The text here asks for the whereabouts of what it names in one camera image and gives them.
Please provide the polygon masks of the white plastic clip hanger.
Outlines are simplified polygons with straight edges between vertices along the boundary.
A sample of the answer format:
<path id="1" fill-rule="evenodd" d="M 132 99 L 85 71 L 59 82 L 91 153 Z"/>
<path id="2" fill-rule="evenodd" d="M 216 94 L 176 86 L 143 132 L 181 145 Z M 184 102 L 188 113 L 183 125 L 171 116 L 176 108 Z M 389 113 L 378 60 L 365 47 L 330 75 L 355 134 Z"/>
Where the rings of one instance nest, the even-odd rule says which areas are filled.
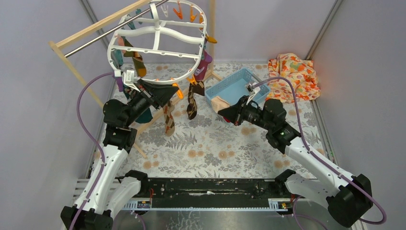
<path id="1" fill-rule="evenodd" d="M 150 82 L 152 84 L 173 84 L 177 83 L 183 79 L 186 79 L 187 77 L 190 77 L 192 74 L 194 74 L 194 71 L 199 65 L 199 62 L 201 61 L 202 57 L 202 52 L 203 52 L 203 46 L 204 46 L 204 41 L 206 38 L 206 29 L 207 29 L 207 18 L 206 14 L 204 11 L 197 5 L 193 4 L 190 1 L 187 0 L 178 0 L 182 5 L 188 5 L 192 9 L 196 9 L 198 11 L 198 16 L 199 16 L 199 22 L 194 23 L 192 21 L 190 22 L 184 22 L 183 20 L 179 21 L 173 21 L 173 20 L 161 20 L 159 19 L 158 15 L 158 10 L 157 7 L 163 5 L 166 3 L 165 0 L 163 1 L 157 1 L 157 0 L 152 0 L 149 3 L 149 9 L 151 10 L 150 12 L 147 12 L 146 14 L 142 15 L 140 18 L 135 19 L 131 21 L 130 23 L 126 24 L 125 26 L 121 27 L 117 31 L 113 33 L 113 37 L 109 42 L 108 45 L 108 51 L 107 51 L 107 58 L 110 63 L 110 66 L 112 67 L 113 71 L 115 70 L 121 70 L 121 68 L 118 68 L 114 64 L 114 60 L 112 59 L 112 53 L 114 51 L 119 50 L 122 52 L 122 50 L 125 51 L 135 51 L 138 53 L 144 53 L 144 54 L 155 54 L 155 55 L 162 55 L 162 56 L 172 56 L 172 57 L 177 57 L 177 58 L 190 58 L 195 61 L 195 64 L 193 67 L 191 67 L 186 73 L 183 75 L 172 78 L 170 80 L 159 80 L 159 79 L 145 79 L 142 78 L 142 80 L 146 82 Z M 176 0 L 170 0 L 170 3 L 177 3 L 178 1 Z M 120 23 L 123 23 L 130 19 L 129 16 L 123 16 L 120 20 Z M 179 31 L 176 31 L 174 29 L 168 28 L 168 25 L 175 25 L 175 26 L 182 26 L 182 27 L 190 27 L 190 28 L 196 28 L 197 31 L 200 32 L 200 36 L 188 36 L 183 33 L 180 33 Z M 154 35 L 154 43 L 152 48 L 142 48 L 142 47 L 127 47 L 127 46 L 120 46 L 118 45 L 118 39 L 120 37 L 137 37 L 145 34 L 153 34 Z M 175 38 L 179 41 L 182 41 L 187 44 L 193 44 L 197 45 L 199 47 L 199 51 L 197 54 L 188 54 L 188 53 L 182 53 L 182 52 L 175 52 L 175 51 L 167 51 L 167 50 L 161 50 L 159 48 L 160 45 L 160 40 L 161 36 L 166 35 L 170 36 L 172 38 Z"/>

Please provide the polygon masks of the red sock with bear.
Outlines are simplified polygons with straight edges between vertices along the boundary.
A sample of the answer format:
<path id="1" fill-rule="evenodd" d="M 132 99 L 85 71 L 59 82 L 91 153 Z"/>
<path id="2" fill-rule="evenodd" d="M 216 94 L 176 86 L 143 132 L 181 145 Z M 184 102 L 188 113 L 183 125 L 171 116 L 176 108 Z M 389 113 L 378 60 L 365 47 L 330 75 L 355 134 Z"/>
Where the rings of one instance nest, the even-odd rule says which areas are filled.
<path id="1" fill-rule="evenodd" d="M 220 96 L 216 96 L 211 99 L 211 106 L 212 106 L 213 110 L 217 114 L 219 114 L 220 110 L 229 108 L 230 104 L 226 100 L 222 99 Z"/>

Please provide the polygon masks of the purple yellow striped sock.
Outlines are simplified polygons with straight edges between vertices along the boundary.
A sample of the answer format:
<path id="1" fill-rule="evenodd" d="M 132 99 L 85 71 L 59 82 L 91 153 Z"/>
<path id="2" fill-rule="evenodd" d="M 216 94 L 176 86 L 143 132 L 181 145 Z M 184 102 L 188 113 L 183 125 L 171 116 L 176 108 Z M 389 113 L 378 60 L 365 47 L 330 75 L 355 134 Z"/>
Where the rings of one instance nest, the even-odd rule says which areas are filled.
<path id="1" fill-rule="evenodd" d="M 194 71 L 194 79 L 196 81 L 203 81 L 206 72 L 208 70 L 208 65 L 212 63 L 213 58 L 211 55 L 209 55 L 206 52 L 206 44 L 207 44 L 207 37 L 205 38 L 204 41 L 204 46 L 203 46 L 203 52 L 202 52 L 202 57 L 201 57 L 201 61 L 199 62 L 198 67 L 196 68 L 196 70 Z"/>

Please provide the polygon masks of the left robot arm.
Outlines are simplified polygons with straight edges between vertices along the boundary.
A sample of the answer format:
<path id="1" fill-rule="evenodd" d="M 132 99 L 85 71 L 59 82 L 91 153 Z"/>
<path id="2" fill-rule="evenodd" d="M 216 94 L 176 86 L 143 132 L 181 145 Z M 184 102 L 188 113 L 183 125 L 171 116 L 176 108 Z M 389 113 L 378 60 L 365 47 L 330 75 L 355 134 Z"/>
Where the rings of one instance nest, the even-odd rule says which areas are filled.
<path id="1" fill-rule="evenodd" d="M 60 217 L 68 230 L 110 230 L 116 215 L 133 197 L 148 192 L 147 174 L 128 172 L 120 185 L 110 195 L 117 171 L 127 158 L 135 142 L 137 130 L 130 125 L 149 107 L 164 107 L 179 91 L 174 84 L 151 84 L 144 80 L 135 82 L 128 103 L 110 99 L 103 106 L 106 133 L 98 145 L 100 158 L 95 173 L 71 207 L 65 206 Z"/>

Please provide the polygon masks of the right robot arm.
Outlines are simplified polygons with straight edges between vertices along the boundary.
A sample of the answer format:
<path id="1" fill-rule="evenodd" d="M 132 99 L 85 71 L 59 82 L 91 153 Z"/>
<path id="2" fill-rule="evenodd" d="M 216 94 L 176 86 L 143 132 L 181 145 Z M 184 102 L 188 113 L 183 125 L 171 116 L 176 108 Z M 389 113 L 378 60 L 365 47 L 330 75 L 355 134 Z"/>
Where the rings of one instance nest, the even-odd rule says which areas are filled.
<path id="1" fill-rule="evenodd" d="M 242 96 L 235 105 L 219 110 L 218 114 L 236 126 L 247 121 L 265 129 L 266 139 L 273 148 L 300 163 L 317 178 L 313 181 L 293 171 L 284 172 L 274 185 L 278 196 L 293 193 L 308 198 L 326 208 L 331 217 L 346 228 L 373 206 L 367 197 L 372 195 L 370 180 L 363 174 L 354 176 L 311 147 L 286 121 L 287 112 L 280 100 L 268 99 L 264 107 L 259 108 L 248 96 Z"/>

